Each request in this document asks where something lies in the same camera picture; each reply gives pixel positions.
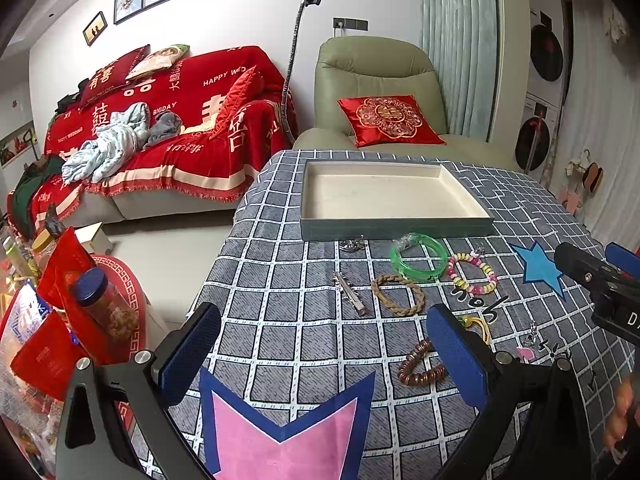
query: green bangle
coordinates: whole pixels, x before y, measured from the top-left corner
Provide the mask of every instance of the green bangle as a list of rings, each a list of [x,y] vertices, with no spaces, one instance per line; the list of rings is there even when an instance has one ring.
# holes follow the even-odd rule
[[[408,249],[414,245],[424,245],[425,247],[431,249],[436,253],[436,255],[440,258],[440,265],[435,270],[423,270],[423,269],[414,269],[413,267],[408,266],[403,260],[401,251]],[[399,240],[395,240],[393,245],[391,245],[391,266],[406,280],[412,280],[416,283],[429,283],[434,282],[437,278],[443,275],[444,271],[447,268],[447,251],[442,246],[441,243],[434,240],[430,236],[421,235],[419,233],[410,233]]]

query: hand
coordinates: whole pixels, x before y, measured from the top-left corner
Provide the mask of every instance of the hand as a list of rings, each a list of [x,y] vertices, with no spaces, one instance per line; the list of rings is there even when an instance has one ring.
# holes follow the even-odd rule
[[[617,442],[622,440],[626,433],[626,412],[634,402],[634,391],[631,387],[631,379],[627,378],[616,391],[616,405],[607,421],[604,432],[604,444],[611,450]],[[640,408],[635,414],[636,422],[640,424]]]

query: washing machine door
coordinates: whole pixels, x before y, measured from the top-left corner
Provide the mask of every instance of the washing machine door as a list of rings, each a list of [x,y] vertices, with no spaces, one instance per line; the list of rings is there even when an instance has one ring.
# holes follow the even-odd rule
[[[553,31],[545,25],[531,29],[531,60],[536,72],[545,81],[557,81],[562,75],[562,47]]]
[[[527,169],[527,161],[529,160],[529,153],[533,146],[534,138],[536,135],[536,127],[540,122],[540,138],[536,151],[533,154],[533,161],[529,171],[534,171],[540,167],[546,160],[546,156],[549,153],[549,147],[551,146],[551,135],[549,133],[549,127],[546,125],[543,119],[539,119],[535,116],[528,119],[520,128],[518,134],[518,142],[516,143],[516,162],[522,170]]]

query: tablecloth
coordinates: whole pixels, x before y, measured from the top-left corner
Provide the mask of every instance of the tablecloth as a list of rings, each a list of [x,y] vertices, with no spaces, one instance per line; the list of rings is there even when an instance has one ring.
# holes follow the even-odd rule
[[[302,176],[310,158],[434,162],[364,152],[276,154],[242,200],[230,235],[193,303],[191,311],[210,301],[223,314],[222,333],[203,366],[277,426],[299,419],[375,373],[358,478],[431,478],[453,453],[477,412],[464,403],[450,378],[427,387],[399,383],[399,364],[426,336],[426,310],[410,318],[396,317],[372,296],[370,281],[392,270],[390,241],[370,240],[364,251],[350,254],[340,250],[337,242],[301,240]],[[497,291],[484,296],[484,301],[489,305],[508,296],[495,309],[497,318],[490,326],[492,349],[516,355],[533,321],[539,331],[534,364],[548,365],[553,353],[570,355],[586,406],[592,455],[597,456],[602,450],[604,420],[613,407],[614,389],[633,366],[633,347],[594,326],[588,292],[568,277],[561,278],[564,299],[545,283],[525,283],[523,263],[511,245],[531,248],[538,243],[552,258],[554,248],[568,241],[603,258],[601,245],[528,176],[459,162],[436,162],[453,172],[495,216],[492,236],[443,240],[452,254],[482,246],[483,259],[499,280]],[[421,247],[403,255],[416,266],[430,261]],[[364,318],[341,298],[332,282],[334,270],[348,275],[359,291],[368,311]],[[462,273],[471,283],[486,282],[475,267],[464,265]],[[454,287],[447,276],[420,287],[428,305],[445,303],[457,315],[482,314],[481,308],[452,295]],[[413,304],[404,286],[383,289],[397,303]],[[437,353],[432,352],[417,371],[438,362]],[[204,461],[200,401],[196,378],[183,402],[170,412]],[[524,405],[516,410],[487,471],[488,479],[505,467],[527,409]],[[134,446],[147,473],[162,478],[139,433],[134,436]]]

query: throw pillow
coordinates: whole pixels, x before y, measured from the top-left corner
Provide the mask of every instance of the throw pillow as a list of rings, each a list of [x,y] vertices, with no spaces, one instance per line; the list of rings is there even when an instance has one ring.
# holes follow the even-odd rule
[[[253,101],[264,91],[264,79],[257,66],[252,66],[244,72],[229,89],[222,108],[218,112],[216,126],[210,138],[217,137],[223,132],[228,132],[231,127],[231,119],[245,104]]]
[[[142,79],[157,70],[171,68],[176,61],[187,53],[188,49],[189,45],[178,44],[168,46],[167,48],[158,50],[153,54],[149,54],[136,65],[136,67],[127,76],[127,79],[130,81],[134,79]]]
[[[149,47],[150,45],[145,45],[132,50],[98,70],[90,79],[84,91],[82,91],[80,107],[86,108],[114,90],[126,86],[127,75],[146,56],[149,52]]]
[[[340,99],[338,104],[353,127],[358,148],[384,142],[446,144],[411,95],[356,97]]]

